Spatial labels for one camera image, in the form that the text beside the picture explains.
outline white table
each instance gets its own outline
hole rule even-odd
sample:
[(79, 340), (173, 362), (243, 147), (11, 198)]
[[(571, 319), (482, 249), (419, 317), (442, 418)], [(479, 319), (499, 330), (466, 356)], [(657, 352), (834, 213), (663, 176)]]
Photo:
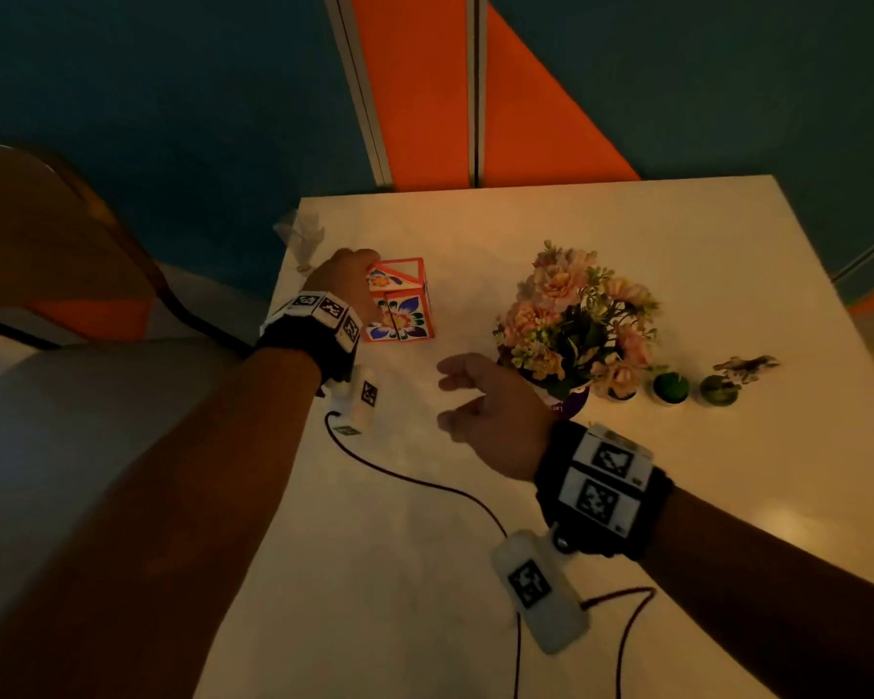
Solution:
[[(693, 378), (728, 357), (784, 366), (730, 409), (639, 396), (591, 399), (600, 420), (656, 452), (676, 482), (874, 581), (874, 364), (771, 177), (601, 183), (304, 199), (336, 248), (424, 258), (437, 338), (361, 347), (381, 381), (374, 436), (349, 441), (382, 465), (478, 495), (509, 530), (543, 528), (532, 488), (437, 431), (433, 365), (491, 354), (493, 318), (545, 238), (598, 250), (664, 302), (661, 360)], [(300, 286), (282, 266), (273, 306)], [(513, 615), (488, 554), (500, 535), (475, 505), (361, 467), (314, 407), (268, 535), (217, 636), (198, 697), (507, 697)], [(649, 579), (625, 559), (583, 557), (589, 596)], [(618, 641), (637, 599), (594, 611), (557, 657), (525, 632), (522, 697), (611, 697)], [(631, 634), (624, 696), (768, 697), (666, 596)]]

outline person's right hand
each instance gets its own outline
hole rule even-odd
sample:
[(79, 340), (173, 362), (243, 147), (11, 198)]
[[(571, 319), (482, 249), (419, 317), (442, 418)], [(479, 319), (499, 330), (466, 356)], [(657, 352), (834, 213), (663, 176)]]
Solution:
[(441, 412), (437, 426), (453, 441), (469, 444), (479, 458), (509, 478), (530, 481), (554, 426), (554, 413), (521, 375), (478, 353), (445, 358), (440, 388), (476, 387), (482, 397)]

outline dark blue wall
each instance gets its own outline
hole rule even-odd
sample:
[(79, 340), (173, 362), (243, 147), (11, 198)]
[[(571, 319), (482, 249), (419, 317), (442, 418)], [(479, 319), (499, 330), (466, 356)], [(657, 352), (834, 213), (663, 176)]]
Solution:
[(0, 139), (67, 158), (159, 260), (271, 293), (271, 225), (374, 188), (322, 0), (0, 0)]
[(874, 0), (490, 2), (642, 178), (772, 173), (830, 274), (874, 245)]

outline hand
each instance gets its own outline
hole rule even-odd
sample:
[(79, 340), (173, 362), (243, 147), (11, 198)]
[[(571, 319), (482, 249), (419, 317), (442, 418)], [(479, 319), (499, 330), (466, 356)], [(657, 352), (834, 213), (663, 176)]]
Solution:
[(555, 418), (531, 386), (513, 370), (478, 353), (445, 358), (437, 370), (446, 375), (440, 388), (447, 392), (477, 387), (484, 393), (441, 412), (437, 426), (453, 441), (469, 444), (476, 456), (502, 475), (533, 480)]
[(311, 273), (304, 288), (312, 292), (331, 292), (356, 309), (363, 323), (372, 323), (382, 318), (369, 292), (366, 274), (373, 263), (380, 259), (375, 250), (349, 250), (340, 248), (334, 256)]

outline wristband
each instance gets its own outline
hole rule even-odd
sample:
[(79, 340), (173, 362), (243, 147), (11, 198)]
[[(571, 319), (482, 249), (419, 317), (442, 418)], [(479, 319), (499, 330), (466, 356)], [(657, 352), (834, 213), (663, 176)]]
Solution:
[(302, 350), (320, 368), (320, 382), (350, 379), (362, 320), (329, 292), (302, 292), (283, 304), (259, 329), (255, 349)]
[(534, 475), (544, 520), (563, 552), (639, 559), (673, 489), (653, 453), (601, 424), (560, 420)]

